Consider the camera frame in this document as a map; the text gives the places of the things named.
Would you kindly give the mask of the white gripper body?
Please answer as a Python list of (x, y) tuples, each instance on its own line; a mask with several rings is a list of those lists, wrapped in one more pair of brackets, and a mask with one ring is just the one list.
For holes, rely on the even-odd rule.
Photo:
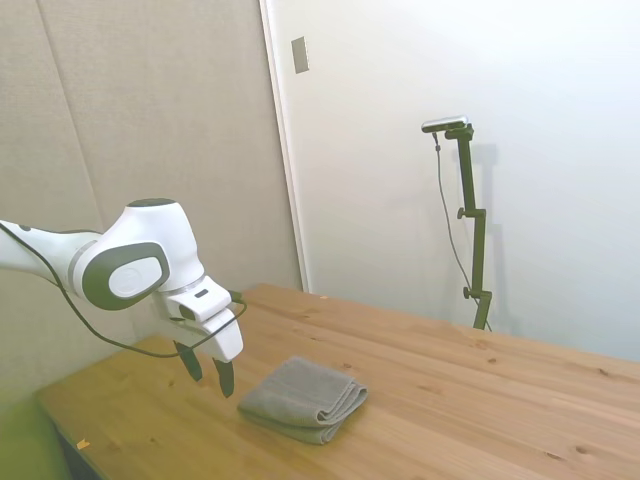
[(163, 335), (224, 362), (243, 350), (237, 306), (244, 302), (228, 292), (154, 293), (152, 299)]

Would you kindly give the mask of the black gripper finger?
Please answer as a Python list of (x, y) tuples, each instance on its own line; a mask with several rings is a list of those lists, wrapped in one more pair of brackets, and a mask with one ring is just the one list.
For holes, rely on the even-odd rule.
[(174, 346), (190, 377), (195, 382), (201, 381), (203, 378), (203, 372), (196, 353), (193, 351), (193, 349), (176, 341), (174, 341)]
[(235, 390), (235, 373), (233, 362), (224, 362), (213, 358), (213, 364), (215, 366), (220, 390), (225, 398), (229, 398), (233, 395)]

